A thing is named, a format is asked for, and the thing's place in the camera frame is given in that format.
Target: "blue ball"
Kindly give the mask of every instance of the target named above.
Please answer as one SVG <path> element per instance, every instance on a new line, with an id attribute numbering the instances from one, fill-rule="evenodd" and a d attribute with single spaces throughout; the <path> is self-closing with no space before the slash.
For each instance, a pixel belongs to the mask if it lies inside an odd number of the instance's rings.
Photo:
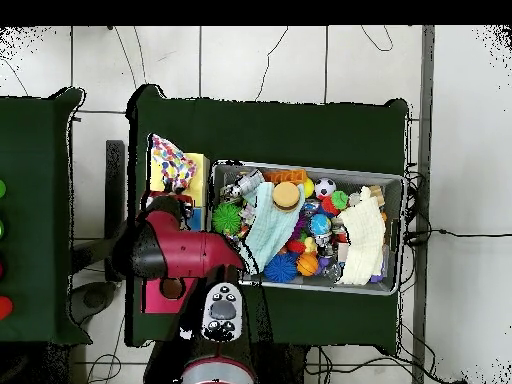
<path id="1" fill-rule="evenodd" d="M 275 283 L 287 283 L 297 275 L 297 266 L 290 254 L 276 255 L 263 269 L 263 274 Z"/>
<path id="2" fill-rule="evenodd" d="M 331 220 L 323 214 L 313 215 L 309 221 L 309 229 L 314 236 L 326 234 L 331 229 Z"/>

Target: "gray plastic bin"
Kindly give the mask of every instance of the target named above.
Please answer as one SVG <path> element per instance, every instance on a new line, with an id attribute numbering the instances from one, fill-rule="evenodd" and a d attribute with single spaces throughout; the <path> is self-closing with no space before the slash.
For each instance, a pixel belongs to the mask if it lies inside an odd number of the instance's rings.
<path id="1" fill-rule="evenodd" d="M 210 175 L 210 189 L 213 184 L 213 196 L 209 193 L 210 210 L 208 216 L 211 217 L 211 207 L 215 207 L 220 201 L 220 189 L 232 184 L 236 175 L 240 171 L 249 171 L 252 168 L 258 168 L 262 172 L 279 169 L 305 169 L 308 177 L 313 181 L 318 178 L 328 177 L 332 179 L 338 190 L 343 190 L 347 194 L 359 191 L 363 186 L 379 185 L 382 188 L 385 205 L 384 212 L 387 215 L 386 221 L 386 244 L 390 246 L 388 256 L 387 276 L 381 282 L 367 283 L 366 285 L 333 284 L 326 277 L 298 276 L 289 283 L 274 283 L 268 281 L 263 274 L 259 276 L 244 277 L 241 284 L 251 284 L 259 281 L 261 278 L 263 285 L 271 287 L 282 287 L 287 289 L 299 290 L 317 290 L 360 293 L 369 295 L 388 296 L 396 292 L 400 284 L 400 273 L 402 269 L 402 255 L 404 249 L 403 234 L 405 230 L 404 212 L 407 200 L 406 180 L 399 175 L 374 174 L 369 172 L 341 171 L 336 169 L 307 168 L 300 166 L 273 165 L 266 163 L 236 162 L 219 160 L 212 165 Z"/>

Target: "red button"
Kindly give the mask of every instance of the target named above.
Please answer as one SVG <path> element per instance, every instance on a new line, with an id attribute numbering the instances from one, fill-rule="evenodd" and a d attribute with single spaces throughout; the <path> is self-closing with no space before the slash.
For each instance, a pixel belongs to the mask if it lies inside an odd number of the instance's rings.
<path id="1" fill-rule="evenodd" d="M 13 304 L 7 296 L 0 296 L 0 320 L 9 316 L 12 312 Z"/>

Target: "cream knitted cloth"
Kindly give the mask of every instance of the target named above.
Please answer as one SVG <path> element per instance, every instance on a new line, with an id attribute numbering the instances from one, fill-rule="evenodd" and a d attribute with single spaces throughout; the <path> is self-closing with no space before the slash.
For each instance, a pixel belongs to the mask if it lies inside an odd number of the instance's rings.
<path id="1" fill-rule="evenodd" d="M 336 284 L 366 284 L 372 275 L 380 275 L 382 243 L 386 226 L 380 214 L 376 197 L 370 189 L 361 189 L 361 201 L 340 212 L 339 218 L 350 237 L 343 276 Z"/>

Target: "blue spiky ball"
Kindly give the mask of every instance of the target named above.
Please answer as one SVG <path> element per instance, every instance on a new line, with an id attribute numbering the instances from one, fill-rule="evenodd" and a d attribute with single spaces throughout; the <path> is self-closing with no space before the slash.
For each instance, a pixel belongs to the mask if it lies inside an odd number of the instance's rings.
<path id="1" fill-rule="evenodd" d="M 294 256 L 289 253 L 274 256 L 263 269 L 263 273 L 275 283 L 287 283 L 293 280 L 297 275 Z"/>

